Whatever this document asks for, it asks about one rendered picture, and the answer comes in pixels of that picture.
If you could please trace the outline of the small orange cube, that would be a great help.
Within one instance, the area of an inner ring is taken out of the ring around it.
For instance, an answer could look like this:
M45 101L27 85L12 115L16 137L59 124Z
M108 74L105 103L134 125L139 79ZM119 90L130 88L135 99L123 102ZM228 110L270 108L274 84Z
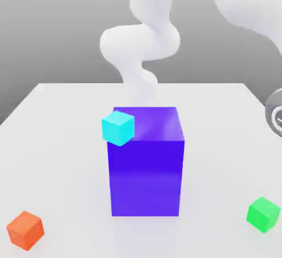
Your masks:
M42 236L44 227L42 219L27 211L23 211L7 225L7 231L12 244L29 251Z

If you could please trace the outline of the small cyan cube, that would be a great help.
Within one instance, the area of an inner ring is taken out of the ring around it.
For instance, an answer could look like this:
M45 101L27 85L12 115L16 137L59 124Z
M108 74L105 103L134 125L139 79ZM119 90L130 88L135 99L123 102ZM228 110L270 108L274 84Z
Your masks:
M101 121L102 138L116 146L123 146L135 137L135 117L113 111Z

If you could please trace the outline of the small green cube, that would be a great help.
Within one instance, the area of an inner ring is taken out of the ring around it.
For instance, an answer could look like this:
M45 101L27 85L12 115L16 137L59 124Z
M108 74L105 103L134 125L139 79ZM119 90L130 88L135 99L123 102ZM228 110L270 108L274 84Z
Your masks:
M260 197L250 204L246 220L262 233L266 233L276 225L280 211L278 205Z

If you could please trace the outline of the large blue box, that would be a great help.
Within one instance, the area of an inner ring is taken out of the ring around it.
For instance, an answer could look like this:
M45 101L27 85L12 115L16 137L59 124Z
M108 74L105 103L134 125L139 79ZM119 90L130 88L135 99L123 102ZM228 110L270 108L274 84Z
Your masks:
M135 137L107 145L113 216L178 216L185 137L175 107L114 107Z

